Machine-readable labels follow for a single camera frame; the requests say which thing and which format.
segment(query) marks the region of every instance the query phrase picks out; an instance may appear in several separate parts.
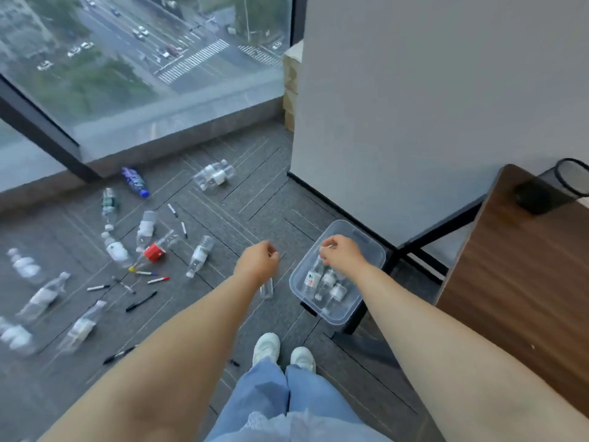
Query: black baseboard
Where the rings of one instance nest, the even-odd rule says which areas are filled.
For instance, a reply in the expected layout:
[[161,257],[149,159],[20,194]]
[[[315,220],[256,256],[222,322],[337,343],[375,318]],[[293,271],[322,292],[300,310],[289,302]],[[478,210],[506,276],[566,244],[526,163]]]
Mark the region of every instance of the black baseboard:
[[[339,214],[343,215],[351,223],[356,225],[358,228],[360,228],[366,234],[368,234],[370,237],[372,237],[374,240],[376,240],[379,244],[383,245],[388,251],[394,252],[396,250],[395,245],[391,244],[391,242],[389,242],[387,239],[383,238],[378,233],[375,233],[373,230],[371,230],[370,228],[365,226],[364,223],[360,222],[359,220],[354,218],[354,216],[352,216],[349,213],[347,213],[346,211],[344,211],[342,208],[340,208],[338,205],[336,205],[333,201],[329,200],[326,196],[324,196],[321,192],[317,191],[314,187],[312,187],[311,185],[307,184],[306,182],[301,180],[299,177],[294,175],[291,171],[288,171],[286,174],[293,181],[297,182],[297,184],[301,185],[306,190],[311,192],[314,196],[318,197],[320,200],[322,200],[323,202],[328,204],[330,207],[335,209]],[[430,254],[426,253],[425,251],[419,250],[419,254],[416,253],[416,256],[419,259],[422,259],[425,263],[427,263],[431,268],[435,269],[440,274],[442,274],[444,276],[446,274],[448,274],[448,267],[446,267],[442,262],[440,262],[435,257],[431,256]],[[404,257],[402,257],[402,259],[405,262],[407,262],[409,265],[415,267],[421,273],[425,274],[429,279],[431,279],[432,281],[441,285],[442,281],[440,281],[440,279],[436,275],[432,274],[426,267],[422,266],[420,263],[418,263],[417,261],[413,260],[412,258],[410,258],[408,256],[404,256]]]

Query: stacked cardboard box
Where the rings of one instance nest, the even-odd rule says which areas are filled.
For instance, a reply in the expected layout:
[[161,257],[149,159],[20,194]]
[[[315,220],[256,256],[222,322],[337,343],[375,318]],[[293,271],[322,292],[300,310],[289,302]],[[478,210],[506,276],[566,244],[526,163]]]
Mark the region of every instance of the stacked cardboard box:
[[303,60],[303,41],[284,53],[284,124],[287,130],[294,132],[294,113],[298,94],[298,71]]

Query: person's left arm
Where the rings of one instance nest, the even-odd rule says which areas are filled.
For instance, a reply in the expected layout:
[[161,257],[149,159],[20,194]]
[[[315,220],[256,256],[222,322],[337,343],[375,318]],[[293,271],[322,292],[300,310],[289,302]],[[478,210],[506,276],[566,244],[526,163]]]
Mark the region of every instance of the person's left arm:
[[192,440],[247,308],[279,261],[268,241],[247,248],[232,276],[159,327],[39,441]]

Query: red marker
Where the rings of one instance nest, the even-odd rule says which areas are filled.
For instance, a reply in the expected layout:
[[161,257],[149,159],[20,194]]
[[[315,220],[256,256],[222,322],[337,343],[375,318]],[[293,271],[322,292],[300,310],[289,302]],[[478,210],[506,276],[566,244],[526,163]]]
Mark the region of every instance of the red marker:
[[167,281],[170,277],[166,276],[166,277],[160,277],[158,279],[153,279],[152,281],[147,281],[148,284],[154,284],[156,282],[161,282],[161,281]]

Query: person's right arm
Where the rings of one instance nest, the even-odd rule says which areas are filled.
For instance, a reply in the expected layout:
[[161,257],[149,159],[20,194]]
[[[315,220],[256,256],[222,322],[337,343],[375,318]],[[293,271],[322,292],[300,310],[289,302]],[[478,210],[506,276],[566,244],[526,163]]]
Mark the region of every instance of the person's right arm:
[[448,442],[589,440],[589,420],[540,377],[370,265],[353,240],[330,237],[320,252],[358,286]]

